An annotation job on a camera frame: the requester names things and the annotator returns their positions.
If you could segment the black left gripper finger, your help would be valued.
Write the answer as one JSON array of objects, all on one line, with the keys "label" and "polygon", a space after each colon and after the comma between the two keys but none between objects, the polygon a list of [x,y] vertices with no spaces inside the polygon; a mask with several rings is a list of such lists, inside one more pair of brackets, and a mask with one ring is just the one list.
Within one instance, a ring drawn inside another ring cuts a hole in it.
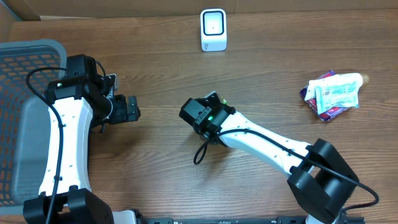
[{"label": "black left gripper finger", "polygon": [[136,96],[129,96],[128,97],[128,104],[127,107],[129,109],[138,109],[138,105],[137,105],[137,98]]},{"label": "black left gripper finger", "polygon": [[129,110],[126,115],[126,121],[127,122],[133,122],[137,121],[141,116],[141,111],[139,108],[136,108],[134,110]]}]

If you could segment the purple Carefree pad pack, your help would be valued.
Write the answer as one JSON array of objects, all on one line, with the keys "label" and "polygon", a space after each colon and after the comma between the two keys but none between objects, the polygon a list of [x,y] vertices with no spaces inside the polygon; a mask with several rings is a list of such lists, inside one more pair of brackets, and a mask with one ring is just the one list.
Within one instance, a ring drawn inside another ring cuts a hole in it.
[{"label": "purple Carefree pad pack", "polygon": [[321,114],[318,114],[316,99],[314,98],[314,99],[305,101],[305,95],[307,94],[307,88],[308,88],[308,86],[306,85],[300,90],[300,96],[303,99],[303,101],[306,102],[308,107],[317,115],[317,117],[320,120],[322,120],[324,122],[329,122],[329,121],[335,119],[341,113],[344,113],[345,111],[349,110],[349,108],[347,108],[347,107],[332,107],[329,110],[327,110]]}]

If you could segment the teal wet wipes pack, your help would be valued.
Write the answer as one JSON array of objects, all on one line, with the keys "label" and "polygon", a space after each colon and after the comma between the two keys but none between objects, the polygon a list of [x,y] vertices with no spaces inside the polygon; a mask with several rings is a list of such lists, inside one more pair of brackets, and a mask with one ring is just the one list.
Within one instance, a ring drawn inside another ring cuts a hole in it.
[{"label": "teal wet wipes pack", "polygon": [[317,113],[322,114],[333,107],[358,107],[360,87],[357,82],[316,86]]}]

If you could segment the white tube with gold cap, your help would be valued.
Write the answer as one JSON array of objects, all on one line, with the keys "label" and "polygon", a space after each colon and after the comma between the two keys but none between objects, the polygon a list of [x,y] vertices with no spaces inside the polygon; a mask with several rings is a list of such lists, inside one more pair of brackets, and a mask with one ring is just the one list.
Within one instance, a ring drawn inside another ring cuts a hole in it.
[{"label": "white tube with gold cap", "polygon": [[335,74],[326,78],[310,80],[307,85],[307,91],[304,95],[304,100],[310,100],[316,98],[315,87],[316,86],[327,86],[327,85],[343,85],[349,81],[359,82],[359,87],[369,83],[369,76],[360,73],[345,73]]}]

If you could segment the green yellow snack packet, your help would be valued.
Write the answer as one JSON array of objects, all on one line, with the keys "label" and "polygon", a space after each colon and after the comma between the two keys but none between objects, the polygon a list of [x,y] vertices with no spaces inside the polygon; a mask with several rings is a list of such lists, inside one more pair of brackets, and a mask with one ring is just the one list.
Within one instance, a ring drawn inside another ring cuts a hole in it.
[{"label": "green yellow snack packet", "polygon": [[226,101],[226,99],[224,99],[224,98],[222,98],[222,97],[221,97],[221,102],[222,102],[223,104],[226,104],[226,105],[228,104],[228,102]]}]

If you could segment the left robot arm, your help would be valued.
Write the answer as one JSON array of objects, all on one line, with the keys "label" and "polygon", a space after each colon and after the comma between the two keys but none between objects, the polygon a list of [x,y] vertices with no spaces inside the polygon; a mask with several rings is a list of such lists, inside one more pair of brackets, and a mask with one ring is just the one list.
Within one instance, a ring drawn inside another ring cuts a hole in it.
[{"label": "left robot arm", "polygon": [[47,165],[37,198],[26,200],[27,223],[137,223],[134,210],[114,212],[92,191],[88,178],[88,145],[92,128],[106,123],[137,121],[141,111],[135,96],[114,92],[115,74],[98,73],[102,65],[81,54],[67,58],[65,73],[41,95],[30,79],[28,88],[49,108],[50,140]]}]

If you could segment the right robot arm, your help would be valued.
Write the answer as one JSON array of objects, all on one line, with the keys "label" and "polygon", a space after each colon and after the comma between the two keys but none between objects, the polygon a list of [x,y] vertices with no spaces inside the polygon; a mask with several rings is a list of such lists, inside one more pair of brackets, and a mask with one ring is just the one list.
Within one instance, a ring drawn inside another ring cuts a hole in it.
[{"label": "right robot arm", "polygon": [[240,149],[285,175],[306,223],[346,223],[343,205],[359,179],[329,142],[295,141],[263,128],[227,105],[217,92],[189,98],[179,116],[204,139],[194,157],[199,164],[209,144]]}]

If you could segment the white barcode scanner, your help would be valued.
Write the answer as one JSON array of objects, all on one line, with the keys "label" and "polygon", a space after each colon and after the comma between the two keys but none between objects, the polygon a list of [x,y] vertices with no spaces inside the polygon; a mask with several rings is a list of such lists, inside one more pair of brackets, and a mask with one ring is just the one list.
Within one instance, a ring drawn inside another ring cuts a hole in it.
[{"label": "white barcode scanner", "polygon": [[227,48],[226,13],[223,9],[205,9],[200,14],[201,49],[204,52],[219,52]]}]

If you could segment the grey plastic mesh basket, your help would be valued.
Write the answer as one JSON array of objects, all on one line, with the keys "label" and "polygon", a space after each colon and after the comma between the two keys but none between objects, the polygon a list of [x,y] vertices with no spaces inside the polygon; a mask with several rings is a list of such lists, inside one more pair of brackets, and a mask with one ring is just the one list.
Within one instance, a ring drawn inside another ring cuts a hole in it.
[{"label": "grey plastic mesh basket", "polygon": [[27,87],[26,75],[43,67],[30,79],[43,93],[59,79],[67,53],[50,39],[1,44],[1,215],[22,214],[26,200],[39,195],[50,140],[48,107]]}]

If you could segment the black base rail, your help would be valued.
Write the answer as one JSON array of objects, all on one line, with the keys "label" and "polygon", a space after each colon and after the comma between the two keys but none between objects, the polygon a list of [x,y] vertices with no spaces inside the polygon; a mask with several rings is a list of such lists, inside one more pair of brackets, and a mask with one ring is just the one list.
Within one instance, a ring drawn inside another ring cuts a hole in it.
[{"label": "black base rail", "polygon": [[231,219],[173,219],[170,217],[145,218],[143,214],[134,209],[137,223],[146,224],[307,224],[320,223],[311,216],[279,216],[276,218],[231,218]]}]

